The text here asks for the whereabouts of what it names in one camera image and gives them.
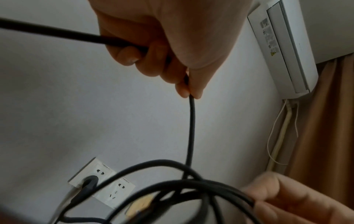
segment power socket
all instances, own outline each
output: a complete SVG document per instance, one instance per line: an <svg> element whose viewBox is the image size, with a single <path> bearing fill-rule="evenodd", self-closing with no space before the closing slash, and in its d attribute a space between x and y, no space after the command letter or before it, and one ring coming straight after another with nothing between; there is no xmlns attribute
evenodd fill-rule
<svg viewBox="0 0 354 224"><path fill-rule="evenodd" d="M108 178L114 176L116 172L103 164L97 158L92 159L84 168L82 168L73 178L69 180L69 184L76 188L80 188L83 184L83 180L91 175L98 177L98 185ZM111 208L116 208L121 202L123 202L134 190L135 185L126 180L120 178L99 192L93 195L96 199L108 205Z"/></svg>

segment white wire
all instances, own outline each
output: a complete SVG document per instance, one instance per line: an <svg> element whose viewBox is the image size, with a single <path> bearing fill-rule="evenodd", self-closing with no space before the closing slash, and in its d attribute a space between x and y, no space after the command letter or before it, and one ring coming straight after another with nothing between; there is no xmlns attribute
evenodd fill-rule
<svg viewBox="0 0 354 224"><path fill-rule="evenodd" d="M296 130L296 137L299 137L297 122L298 122L300 102L298 101L296 104L297 104L297 107L296 107L296 117L295 117L295 130Z"/></svg>
<svg viewBox="0 0 354 224"><path fill-rule="evenodd" d="M269 140L270 140L270 137L271 137L272 134L273 134L274 126L275 126L275 124L277 123L277 120L279 119L281 113L283 112L287 101L288 101L288 100L285 100L285 101L284 101L284 105L283 105L283 107L281 108L281 110L280 110L280 112L279 112L277 118L275 119L275 121L274 121L274 123L273 123L273 127L272 127L272 130L270 131L270 134L269 134L269 137L268 137L268 141L267 141L267 152L268 152L269 158L270 158L271 160L273 160L273 162L275 162L276 164L279 164L279 165L282 165L282 166L287 166L287 164L279 163L279 162L277 162L275 159L273 159L273 157L271 156L270 151L269 151Z"/></svg>

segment air conditioner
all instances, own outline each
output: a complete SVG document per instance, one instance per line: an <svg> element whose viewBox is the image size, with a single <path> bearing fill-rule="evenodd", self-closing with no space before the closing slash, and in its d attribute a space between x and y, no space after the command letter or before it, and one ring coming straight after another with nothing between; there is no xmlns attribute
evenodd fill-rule
<svg viewBox="0 0 354 224"><path fill-rule="evenodd" d="M318 73L298 0L261 4L248 20L283 99L310 93Z"/></svg>

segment curtain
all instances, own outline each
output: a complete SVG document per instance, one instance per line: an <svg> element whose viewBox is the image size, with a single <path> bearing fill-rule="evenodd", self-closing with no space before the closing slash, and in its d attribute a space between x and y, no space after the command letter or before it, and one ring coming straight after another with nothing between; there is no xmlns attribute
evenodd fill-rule
<svg viewBox="0 0 354 224"><path fill-rule="evenodd" d="M287 175L354 208L354 54L319 76Z"/></svg>

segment coiled black cable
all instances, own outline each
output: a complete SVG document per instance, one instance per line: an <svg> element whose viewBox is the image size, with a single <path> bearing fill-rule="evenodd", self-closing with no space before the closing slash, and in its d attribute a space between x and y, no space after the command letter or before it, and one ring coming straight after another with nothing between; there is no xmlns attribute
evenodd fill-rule
<svg viewBox="0 0 354 224"><path fill-rule="evenodd" d="M53 27L47 27L42 25L24 23L20 21L7 20L0 18L0 28L8 30L16 30L22 32L29 32L33 34L41 34L52 37L60 37L66 39L73 39L79 41L93 42L99 44L107 44L118 47L135 46L140 51L146 53L148 48L144 46L136 46L130 42L119 38L103 37L92 34L85 34L81 32L74 32L70 30L63 30ZM188 84L188 76L184 78L186 84ZM228 185L218 183L211 180L204 180L196 171L191 168L192 158L193 158L193 147L194 147L194 130L195 130L195 106L193 96L189 96L190 103L190 128L189 128L189 139L188 139L188 149L187 158L185 164L172 161L172 160L154 160L148 161L141 164L131 166L111 178L107 179L99 186L93 188L92 190L81 191L72 200L71 203L66 206L62 212L59 214L55 224L58 222L62 223L101 223L101 224L111 224L111 221L117 216L126 206L135 200L151 193L157 193L150 206L137 214L130 220L127 220L124 224L150 224L160 218L169 208L175 204L183 203L190 200L201 200L201 205L198 212L186 222L186 224L203 224L206 221L208 214L209 205L212 206L215 219L218 224L224 224L224 218L221 213L219 204L217 203L215 196L219 196L231 204L236 206L241 212L243 212L253 223L261 224L261 221L252 213L251 208L254 206L253 200L242 193L241 191L230 187ZM128 197L120 206L118 206L106 219L102 218L90 218L90 217L67 217L65 214L72 208L78 206L90 196L92 196L97 191L106 187L113 181L124 177L130 173L147 169L150 167L171 167L183 171L183 176L181 180L165 181L162 183L157 183L142 189L135 194ZM181 193L184 189L191 189L186 193ZM167 194L174 192L172 196L167 199L163 199Z"/></svg>

